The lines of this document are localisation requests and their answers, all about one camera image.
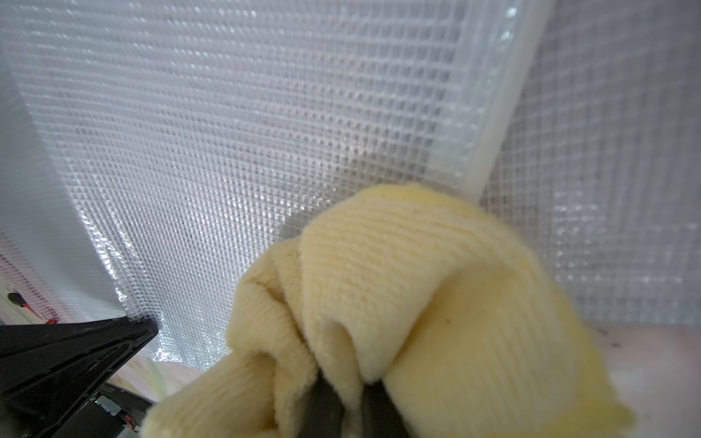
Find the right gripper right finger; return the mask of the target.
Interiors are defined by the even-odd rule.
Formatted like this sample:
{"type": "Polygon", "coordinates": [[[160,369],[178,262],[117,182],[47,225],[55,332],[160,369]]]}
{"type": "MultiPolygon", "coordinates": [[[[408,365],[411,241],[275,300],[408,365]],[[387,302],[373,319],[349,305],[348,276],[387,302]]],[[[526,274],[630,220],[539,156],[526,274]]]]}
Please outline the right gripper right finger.
{"type": "Polygon", "coordinates": [[[368,384],[361,398],[364,438],[409,438],[403,418],[382,381],[368,384]]]}

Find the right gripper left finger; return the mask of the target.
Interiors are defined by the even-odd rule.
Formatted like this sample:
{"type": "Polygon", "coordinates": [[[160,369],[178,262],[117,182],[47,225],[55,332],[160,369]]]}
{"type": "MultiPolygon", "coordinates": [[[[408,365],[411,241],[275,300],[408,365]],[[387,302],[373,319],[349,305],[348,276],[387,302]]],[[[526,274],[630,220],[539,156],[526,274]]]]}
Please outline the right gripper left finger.
{"type": "Polygon", "coordinates": [[[310,389],[297,438],[341,438],[344,412],[340,396],[320,374],[310,389]]]}

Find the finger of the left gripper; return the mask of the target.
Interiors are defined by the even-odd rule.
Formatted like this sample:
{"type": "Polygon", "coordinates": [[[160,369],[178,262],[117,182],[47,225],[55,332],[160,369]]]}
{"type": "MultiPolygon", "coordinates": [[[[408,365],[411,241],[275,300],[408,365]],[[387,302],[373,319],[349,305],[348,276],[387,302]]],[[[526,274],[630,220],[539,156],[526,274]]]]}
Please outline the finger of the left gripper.
{"type": "Polygon", "coordinates": [[[151,319],[1,328],[4,437],[118,437],[151,402],[108,383],[158,333],[151,319]]]}

